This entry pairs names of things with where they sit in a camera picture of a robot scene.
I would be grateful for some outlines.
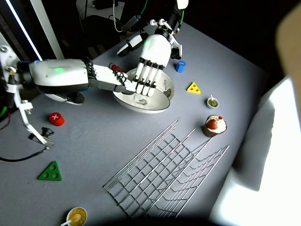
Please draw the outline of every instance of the green cable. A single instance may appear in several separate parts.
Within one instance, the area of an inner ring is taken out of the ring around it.
[[[8,107],[3,106],[2,111],[0,113],[0,118],[5,114],[5,112],[8,110]]]
[[[145,10],[145,8],[146,8],[147,1],[148,1],[148,0],[145,1],[145,4],[144,4],[144,6],[143,6],[143,9],[142,9],[140,15],[144,12],[144,10]]]
[[[182,24],[182,22],[183,22],[183,18],[184,18],[184,11],[182,12],[182,17],[181,17],[180,24]]]

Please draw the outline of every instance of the chocolate cupcake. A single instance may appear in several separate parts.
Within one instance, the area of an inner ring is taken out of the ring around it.
[[[223,133],[226,129],[227,125],[223,117],[210,115],[203,126],[203,133],[206,137],[214,137]]]

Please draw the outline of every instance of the green indicator light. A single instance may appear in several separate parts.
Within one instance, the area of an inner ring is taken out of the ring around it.
[[[55,72],[62,73],[62,72],[64,72],[64,69],[61,67],[58,67],[58,68],[55,68]]]

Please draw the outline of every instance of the triangle block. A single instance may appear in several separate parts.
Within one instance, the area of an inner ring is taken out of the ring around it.
[[[53,161],[38,177],[38,180],[62,180],[60,169],[56,161]]]
[[[201,94],[201,90],[195,82],[188,87],[187,92]]]

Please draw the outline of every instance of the red round block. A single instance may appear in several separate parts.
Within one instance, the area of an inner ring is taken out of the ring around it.
[[[52,114],[50,114],[49,120],[56,126],[61,126],[65,122],[65,119],[58,112],[53,112]]]

